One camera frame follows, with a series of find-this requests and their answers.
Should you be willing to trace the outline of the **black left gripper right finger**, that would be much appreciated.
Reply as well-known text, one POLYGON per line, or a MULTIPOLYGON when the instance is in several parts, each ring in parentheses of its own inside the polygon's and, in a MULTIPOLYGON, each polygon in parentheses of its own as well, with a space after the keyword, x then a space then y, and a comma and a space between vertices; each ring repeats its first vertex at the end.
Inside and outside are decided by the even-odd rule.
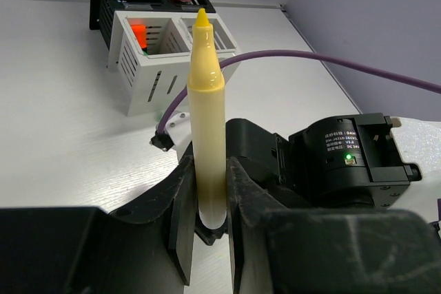
POLYGON ((227 162, 235 293, 439 293, 440 242, 404 210, 289 209, 227 162))

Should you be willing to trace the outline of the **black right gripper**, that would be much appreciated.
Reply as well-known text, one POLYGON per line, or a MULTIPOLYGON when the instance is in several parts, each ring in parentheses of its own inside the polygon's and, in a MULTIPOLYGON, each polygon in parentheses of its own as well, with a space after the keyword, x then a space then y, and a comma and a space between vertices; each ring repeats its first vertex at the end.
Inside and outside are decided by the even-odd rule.
POLYGON ((244 118, 226 124, 227 219, 219 229, 196 225, 196 233, 211 246, 228 234, 244 242, 250 231, 273 231, 296 208, 311 205, 302 197, 302 179, 295 173, 299 164, 291 154, 291 144, 244 118))

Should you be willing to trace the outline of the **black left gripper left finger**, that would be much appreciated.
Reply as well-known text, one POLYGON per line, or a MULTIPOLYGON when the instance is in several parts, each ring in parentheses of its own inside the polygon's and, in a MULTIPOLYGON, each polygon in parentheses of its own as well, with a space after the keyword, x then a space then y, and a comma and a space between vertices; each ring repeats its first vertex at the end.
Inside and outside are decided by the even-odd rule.
POLYGON ((106 213, 98 207, 1 210, 2 293, 182 293, 196 217, 194 159, 106 213))

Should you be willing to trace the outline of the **yellow pastel highlighter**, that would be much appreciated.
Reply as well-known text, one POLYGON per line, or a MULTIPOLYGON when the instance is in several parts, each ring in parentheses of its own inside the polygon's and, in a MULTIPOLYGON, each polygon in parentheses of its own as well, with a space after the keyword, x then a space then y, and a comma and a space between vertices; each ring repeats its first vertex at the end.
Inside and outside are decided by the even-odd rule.
POLYGON ((225 79, 204 9, 198 11, 192 37, 187 97, 198 209, 203 225, 218 229, 227 215, 225 79))

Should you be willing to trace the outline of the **black orange capped highlighter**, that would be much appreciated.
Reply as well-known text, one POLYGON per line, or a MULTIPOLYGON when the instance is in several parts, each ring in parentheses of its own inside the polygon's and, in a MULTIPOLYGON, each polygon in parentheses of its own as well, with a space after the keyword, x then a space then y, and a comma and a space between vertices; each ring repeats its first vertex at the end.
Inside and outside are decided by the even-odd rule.
POLYGON ((147 51, 147 28, 144 25, 131 25, 131 29, 142 51, 147 51))

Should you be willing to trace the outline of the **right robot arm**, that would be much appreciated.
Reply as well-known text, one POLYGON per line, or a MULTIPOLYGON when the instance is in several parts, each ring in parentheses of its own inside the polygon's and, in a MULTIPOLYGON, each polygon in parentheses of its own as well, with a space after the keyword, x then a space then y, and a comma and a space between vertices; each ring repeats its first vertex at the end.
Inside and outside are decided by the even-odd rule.
POLYGON ((382 114, 334 116, 283 138, 235 118, 226 125, 227 155, 288 208, 384 210, 422 179, 392 127, 382 114))

